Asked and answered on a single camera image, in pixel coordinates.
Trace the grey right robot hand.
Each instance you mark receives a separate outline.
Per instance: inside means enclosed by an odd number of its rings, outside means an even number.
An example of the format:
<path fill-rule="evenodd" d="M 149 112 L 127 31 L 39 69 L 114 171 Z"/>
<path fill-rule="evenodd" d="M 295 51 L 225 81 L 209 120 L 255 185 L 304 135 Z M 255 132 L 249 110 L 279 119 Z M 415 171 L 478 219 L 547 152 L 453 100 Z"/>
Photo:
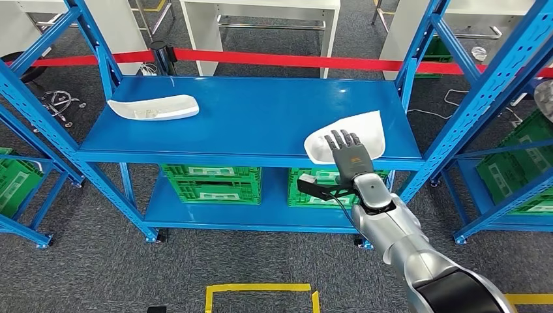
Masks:
<path fill-rule="evenodd" d="M 324 136 L 339 171 L 340 185 L 352 185 L 353 179 L 364 173 L 373 173 L 370 155 L 357 134 L 344 129 L 332 130 Z"/>

